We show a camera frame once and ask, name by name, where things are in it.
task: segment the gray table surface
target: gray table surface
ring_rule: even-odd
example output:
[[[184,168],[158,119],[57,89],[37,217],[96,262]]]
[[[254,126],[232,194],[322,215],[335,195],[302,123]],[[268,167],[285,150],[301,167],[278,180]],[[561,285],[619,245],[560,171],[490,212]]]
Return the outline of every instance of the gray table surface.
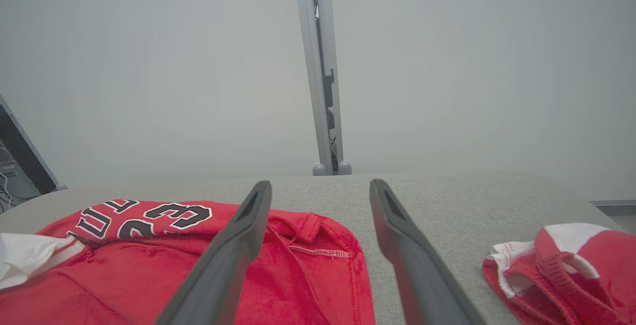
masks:
[[[489,325],[518,324],[481,272],[493,244],[532,241],[545,225],[586,222],[622,230],[558,184],[517,171],[271,178],[272,209],[315,212],[350,229],[363,248],[378,324],[403,324],[393,266],[377,245],[369,182],[386,180]],[[33,233],[114,198],[240,203],[257,179],[153,182],[45,194],[0,215],[0,232]]]

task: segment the printed number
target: printed number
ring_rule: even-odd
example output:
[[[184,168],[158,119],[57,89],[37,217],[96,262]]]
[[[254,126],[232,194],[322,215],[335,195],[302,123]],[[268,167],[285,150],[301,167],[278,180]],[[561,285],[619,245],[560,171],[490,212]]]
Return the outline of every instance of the printed number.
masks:
[[[186,212],[192,212],[193,216],[183,218],[183,215]],[[144,213],[144,217],[150,219],[157,219],[161,216],[179,218],[177,221],[172,223],[171,226],[184,230],[210,218],[212,216],[212,211],[209,208],[202,206],[185,206],[179,205],[179,203],[169,203],[167,205],[160,205],[156,209],[151,209]]]
[[[129,209],[130,207],[134,205],[138,205],[138,204],[139,204],[139,201],[130,201],[130,200],[123,200],[123,205],[120,205],[119,203],[115,201],[104,202],[104,205],[107,205],[111,207],[112,209],[114,209],[115,213],[121,213]]]
[[[103,239],[108,226],[111,224],[111,219],[93,209],[85,209],[81,213],[84,214],[86,218],[80,218],[77,227],[86,230],[86,232],[95,235],[95,237],[98,237],[99,239]],[[93,225],[87,223],[86,219],[88,218],[103,223],[104,225],[102,226],[102,228],[96,228]]]
[[[150,237],[155,234],[152,223],[142,221],[141,219],[129,219],[126,223],[121,225],[117,232],[117,237],[132,238],[134,232],[137,232],[142,237]]]

